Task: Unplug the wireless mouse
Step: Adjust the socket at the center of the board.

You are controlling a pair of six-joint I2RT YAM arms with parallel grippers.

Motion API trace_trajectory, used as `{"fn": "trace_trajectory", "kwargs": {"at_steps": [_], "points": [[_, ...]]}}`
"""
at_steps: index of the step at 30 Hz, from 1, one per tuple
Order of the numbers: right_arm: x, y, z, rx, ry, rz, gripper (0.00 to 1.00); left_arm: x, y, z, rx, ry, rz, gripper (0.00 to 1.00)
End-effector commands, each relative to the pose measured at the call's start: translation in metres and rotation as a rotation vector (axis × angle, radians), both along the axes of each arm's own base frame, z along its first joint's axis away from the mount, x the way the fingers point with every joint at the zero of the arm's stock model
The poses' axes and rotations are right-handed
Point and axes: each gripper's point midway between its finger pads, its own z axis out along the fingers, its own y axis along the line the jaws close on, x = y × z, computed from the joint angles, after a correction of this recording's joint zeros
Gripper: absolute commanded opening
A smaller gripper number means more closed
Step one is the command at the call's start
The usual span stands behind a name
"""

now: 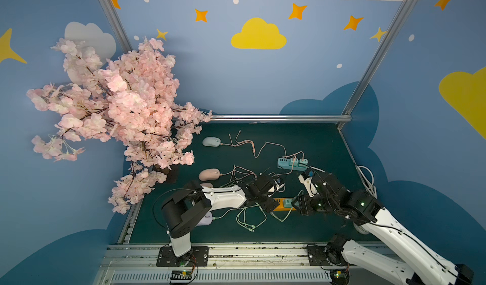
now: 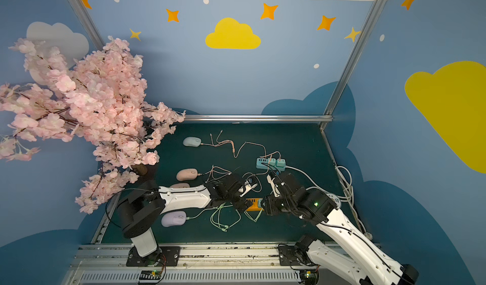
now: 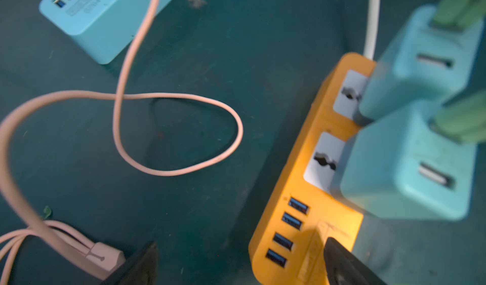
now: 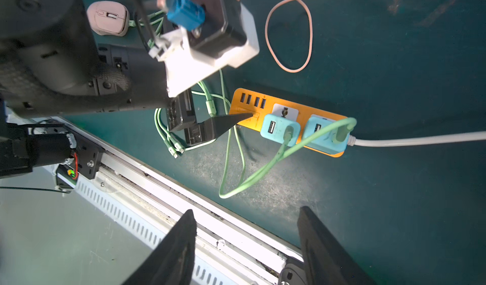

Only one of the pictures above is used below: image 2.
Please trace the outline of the orange power strip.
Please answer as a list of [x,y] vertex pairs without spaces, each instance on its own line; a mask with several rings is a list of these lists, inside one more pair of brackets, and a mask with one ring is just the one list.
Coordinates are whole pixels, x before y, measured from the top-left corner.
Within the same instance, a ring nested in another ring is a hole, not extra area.
[[260,212],[263,210],[262,198],[247,198],[246,204],[249,205],[246,212]]

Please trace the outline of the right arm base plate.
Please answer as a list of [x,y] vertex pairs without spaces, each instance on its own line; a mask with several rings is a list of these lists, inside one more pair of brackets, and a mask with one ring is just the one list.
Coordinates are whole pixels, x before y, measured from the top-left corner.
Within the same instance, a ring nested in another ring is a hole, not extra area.
[[278,259],[281,266],[307,266],[314,267],[316,264],[310,260],[307,253],[294,245],[280,243],[277,245]]

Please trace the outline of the lavender wireless mouse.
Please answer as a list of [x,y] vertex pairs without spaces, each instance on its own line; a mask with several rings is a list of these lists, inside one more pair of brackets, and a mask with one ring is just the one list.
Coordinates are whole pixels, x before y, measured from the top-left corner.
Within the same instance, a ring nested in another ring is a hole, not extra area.
[[187,221],[187,214],[185,211],[173,211],[163,215],[161,218],[161,225],[164,228],[174,226],[182,226]]

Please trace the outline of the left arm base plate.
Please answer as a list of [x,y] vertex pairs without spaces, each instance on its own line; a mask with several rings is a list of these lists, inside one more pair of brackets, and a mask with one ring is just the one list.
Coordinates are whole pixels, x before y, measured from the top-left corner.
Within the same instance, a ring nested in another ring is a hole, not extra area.
[[180,247],[159,246],[154,252],[142,257],[136,247],[132,247],[126,262],[127,267],[176,267]]

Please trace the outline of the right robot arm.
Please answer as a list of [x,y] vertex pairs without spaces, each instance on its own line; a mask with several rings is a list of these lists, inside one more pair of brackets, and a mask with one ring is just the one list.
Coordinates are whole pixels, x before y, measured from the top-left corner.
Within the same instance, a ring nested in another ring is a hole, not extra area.
[[291,214],[308,222],[333,239],[344,251],[342,255],[322,241],[302,237],[296,250],[310,261],[332,271],[349,284],[416,284],[418,271],[401,264],[374,245],[348,219],[329,193],[319,188],[305,188],[288,171],[267,176],[272,191],[264,197],[267,215]]

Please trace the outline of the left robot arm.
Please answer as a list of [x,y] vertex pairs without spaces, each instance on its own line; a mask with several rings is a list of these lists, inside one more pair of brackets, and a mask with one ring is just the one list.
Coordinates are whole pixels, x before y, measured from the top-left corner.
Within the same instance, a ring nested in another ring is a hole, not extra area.
[[145,260],[159,250],[151,229],[159,215],[227,203],[243,213],[252,205],[246,195],[257,186],[255,180],[245,180],[234,173],[188,188],[158,186],[153,180],[146,181],[117,205],[120,228],[134,245],[135,254]]

